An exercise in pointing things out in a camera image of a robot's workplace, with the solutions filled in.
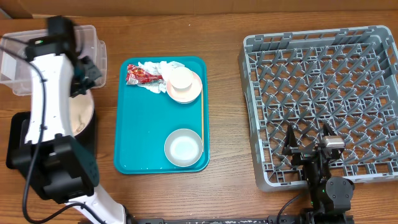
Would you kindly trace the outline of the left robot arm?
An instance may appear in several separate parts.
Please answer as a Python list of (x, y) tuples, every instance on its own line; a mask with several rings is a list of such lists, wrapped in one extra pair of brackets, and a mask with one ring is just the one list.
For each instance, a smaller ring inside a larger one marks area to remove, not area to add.
[(30, 120), (24, 142), (8, 156), (25, 178), (25, 191), (62, 210), (75, 208), (92, 223), (133, 223), (127, 208), (100, 185), (94, 153), (72, 131), (70, 98), (86, 94), (102, 75), (83, 55), (75, 26), (67, 17), (49, 17), (46, 35), (25, 42), (21, 60), (30, 67)]

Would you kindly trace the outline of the white tissue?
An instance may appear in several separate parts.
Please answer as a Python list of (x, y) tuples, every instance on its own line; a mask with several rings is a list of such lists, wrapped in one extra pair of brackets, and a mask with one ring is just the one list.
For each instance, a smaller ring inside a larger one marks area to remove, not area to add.
[(184, 64), (176, 61), (166, 62), (161, 61), (159, 63), (155, 62), (138, 62), (138, 67), (143, 68), (145, 71), (149, 72), (152, 75), (161, 75), (163, 80), (146, 83), (146, 84), (138, 84), (139, 87), (146, 88), (153, 93), (165, 93), (167, 91), (166, 83), (169, 79), (169, 76), (175, 68), (185, 67)]

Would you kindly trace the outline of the grey bowl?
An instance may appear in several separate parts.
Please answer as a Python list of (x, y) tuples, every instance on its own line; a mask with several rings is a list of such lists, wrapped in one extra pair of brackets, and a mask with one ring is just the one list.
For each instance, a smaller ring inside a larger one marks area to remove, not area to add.
[(199, 161), (203, 154), (203, 141), (191, 129), (177, 129), (173, 131), (164, 144), (167, 160), (178, 167), (188, 167)]

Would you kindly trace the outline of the large white plate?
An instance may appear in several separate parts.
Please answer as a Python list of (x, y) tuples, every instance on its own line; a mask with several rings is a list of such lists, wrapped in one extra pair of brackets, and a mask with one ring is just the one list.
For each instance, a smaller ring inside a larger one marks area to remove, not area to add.
[(94, 113), (94, 99), (90, 90), (85, 95), (69, 97), (69, 114), (72, 133), (80, 134), (90, 123)]

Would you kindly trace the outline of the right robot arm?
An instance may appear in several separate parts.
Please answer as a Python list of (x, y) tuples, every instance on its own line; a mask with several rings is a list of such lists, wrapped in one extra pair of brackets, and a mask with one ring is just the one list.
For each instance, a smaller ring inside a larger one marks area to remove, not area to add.
[[(329, 124), (323, 125), (323, 137), (309, 149), (299, 149), (294, 129), (288, 125), (283, 155), (291, 156), (293, 166), (301, 166), (308, 189), (289, 200), (278, 212), (277, 223), (353, 223), (346, 212), (351, 209), (354, 183), (344, 177), (333, 176), (329, 164), (338, 160), (345, 150), (343, 139)], [(309, 195), (312, 206), (299, 215), (283, 215), (283, 211), (297, 199)]]

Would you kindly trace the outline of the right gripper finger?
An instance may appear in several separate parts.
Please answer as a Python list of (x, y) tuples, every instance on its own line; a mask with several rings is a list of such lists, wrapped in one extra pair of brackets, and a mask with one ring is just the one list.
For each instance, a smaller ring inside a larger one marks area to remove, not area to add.
[(299, 146), (294, 134), (294, 130), (291, 124), (288, 125), (285, 137), (285, 143), (282, 149), (282, 154), (285, 156), (293, 156), (298, 153)]
[(323, 135), (324, 136), (335, 136), (336, 133), (328, 123), (323, 124)]

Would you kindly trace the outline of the white cup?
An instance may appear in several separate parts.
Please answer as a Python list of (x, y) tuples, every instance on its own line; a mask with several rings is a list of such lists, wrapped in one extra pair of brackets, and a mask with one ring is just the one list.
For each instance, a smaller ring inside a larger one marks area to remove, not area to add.
[(174, 89), (185, 91), (192, 85), (193, 72), (186, 67), (177, 67), (172, 70), (169, 82)]

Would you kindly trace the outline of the red snack wrapper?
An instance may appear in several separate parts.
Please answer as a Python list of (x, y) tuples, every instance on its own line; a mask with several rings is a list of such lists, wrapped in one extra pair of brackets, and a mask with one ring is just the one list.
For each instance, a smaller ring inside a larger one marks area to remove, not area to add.
[(144, 64), (127, 66), (126, 84), (143, 85), (151, 83), (163, 83), (164, 79), (158, 69)]

